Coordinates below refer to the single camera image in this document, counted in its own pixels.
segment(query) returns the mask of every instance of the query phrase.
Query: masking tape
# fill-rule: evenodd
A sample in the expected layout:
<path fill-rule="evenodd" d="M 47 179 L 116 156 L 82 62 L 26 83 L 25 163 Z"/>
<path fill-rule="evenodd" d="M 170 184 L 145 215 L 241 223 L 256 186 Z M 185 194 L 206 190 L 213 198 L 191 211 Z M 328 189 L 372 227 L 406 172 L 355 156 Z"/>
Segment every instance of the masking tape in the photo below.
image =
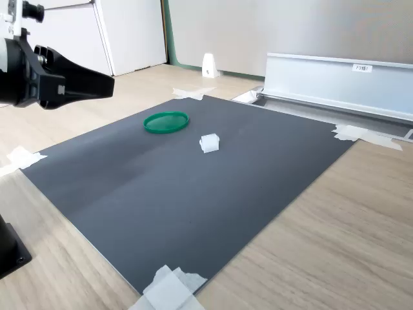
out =
<path fill-rule="evenodd" d="M 242 103 L 251 103 L 257 100 L 257 92 L 255 90 L 250 90 L 249 92 L 245 92 L 238 97 L 232 99 L 232 101 L 242 102 Z"/>
<path fill-rule="evenodd" d="M 210 92 L 211 90 L 214 90 L 215 88 L 216 87 L 200 88 L 198 90 L 194 90 L 193 92 L 187 92 L 185 90 L 174 88 L 173 94 L 177 95 L 177 97 L 175 99 L 192 98 L 192 99 L 196 99 L 196 100 L 202 100 L 203 96 L 207 92 Z"/>
<path fill-rule="evenodd" d="M 368 129 L 350 125 L 336 125 L 336 129 L 332 132 L 336 133 L 334 137 L 339 140 L 357 141 L 358 139 L 362 139 L 372 144 L 381 145 L 382 147 L 403 150 L 400 145 L 392 141 L 392 138 L 380 136 L 379 134 L 371 132 Z"/>
<path fill-rule="evenodd" d="M 0 168 L 0 177 L 10 174 L 17 169 L 25 169 L 30 167 L 39 160 L 46 158 L 45 155 L 40 155 L 39 152 L 32 154 L 22 146 L 16 147 L 7 158 L 12 162 L 11 164 Z"/>
<path fill-rule="evenodd" d="M 413 129 L 410 129 L 405 136 L 405 139 L 413 140 Z"/>
<path fill-rule="evenodd" d="M 198 274 L 173 272 L 168 266 L 160 268 L 154 281 L 143 290 L 143 296 L 129 310 L 205 310 L 193 293 L 207 279 Z"/>

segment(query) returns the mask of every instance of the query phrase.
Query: white wall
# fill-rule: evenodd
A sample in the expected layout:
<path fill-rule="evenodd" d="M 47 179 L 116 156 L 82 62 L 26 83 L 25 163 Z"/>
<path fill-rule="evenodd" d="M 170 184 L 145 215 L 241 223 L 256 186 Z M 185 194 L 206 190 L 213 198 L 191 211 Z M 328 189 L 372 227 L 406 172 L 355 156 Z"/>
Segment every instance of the white wall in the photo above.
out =
<path fill-rule="evenodd" d="M 43 23 L 24 19 L 23 26 L 32 48 L 51 47 L 82 67 L 111 74 L 91 4 L 47 10 Z"/>
<path fill-rule="evenodd" d="M 267 52 L 413 63 L 413 0 L 170 0 L 177 60 L 265 75 Z"/>

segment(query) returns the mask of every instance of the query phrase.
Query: small white object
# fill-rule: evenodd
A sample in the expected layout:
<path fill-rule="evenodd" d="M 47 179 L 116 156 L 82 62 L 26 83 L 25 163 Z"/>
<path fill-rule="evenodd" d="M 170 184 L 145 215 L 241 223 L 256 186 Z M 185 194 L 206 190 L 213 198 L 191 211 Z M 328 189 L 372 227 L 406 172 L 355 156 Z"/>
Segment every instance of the small white object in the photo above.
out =
<path fill-rule="evenodd" d="M 353 71 L 355 72 L 364 72 L 364 73 L 372 73 L 373 71 L 373 66 L 370 65 L 358 65 L 354 64 L 353 65 Z"/>
<path fill-rule="evenodd" d="M 185 90 L 181 90 L 178 88 L 173 88 L 174 91 L 172 92 L 174 95 L 177 95 L 175 99 L 185 99 L 185 98 L 192 98 L 196 100 L 202 100 L 203 96 L 207 93 L 210 92 L 211 90 L 214 90 L 216 87 L 210 87 L 210 88 L 200 88 L 197 90 L 194 90 L 193 92 L 187 92 Z"/>
<path fill-rule="evenodd" d="M 214 152 L 215 150 L 219 150 L 219 137 L 216 134 L 202 136 L 199 144 L 204 153 Z"/>
<path fill-rule="evenodd" d="M 202 62 L 202 76 L 205 78 L 216 78 L 219 76 L 217 67 L 215 66 L 214 55 L 205 54 Z"/>

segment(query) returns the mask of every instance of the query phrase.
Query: wooden floor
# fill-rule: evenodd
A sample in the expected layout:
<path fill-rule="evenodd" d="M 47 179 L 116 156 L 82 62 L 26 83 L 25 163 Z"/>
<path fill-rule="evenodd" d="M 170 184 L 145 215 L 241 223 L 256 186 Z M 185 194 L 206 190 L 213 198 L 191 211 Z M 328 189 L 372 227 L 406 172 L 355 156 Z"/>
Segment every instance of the wooden floor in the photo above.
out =
<path fill-rule="evenodd" d="M 0 164 L 172 99 L 261 82 L 161 65 L 116 78 L 113 98 L 55 111 L 0 108 Z M 357 142 L 197 295 L 205 309 L 413 309 L 413 144 Z M 0 280 L 0 309 L 128 309 L 139 295 L 17 171 L 0 178 L 0 213 L 34 259 Z"/>

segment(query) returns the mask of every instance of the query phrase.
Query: green lid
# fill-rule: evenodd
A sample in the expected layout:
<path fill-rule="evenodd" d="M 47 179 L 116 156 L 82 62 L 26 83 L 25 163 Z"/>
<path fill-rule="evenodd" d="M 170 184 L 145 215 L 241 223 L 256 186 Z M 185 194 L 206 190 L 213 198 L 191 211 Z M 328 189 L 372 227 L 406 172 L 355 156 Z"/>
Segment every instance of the green lid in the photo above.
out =
<path fill-rule="evenodd" d="M 162 112 L 149 116 L 143 126 L 153 134 L 169 134 L 185 128 L 188 123 L 189 116 L 184 112 Z"/>

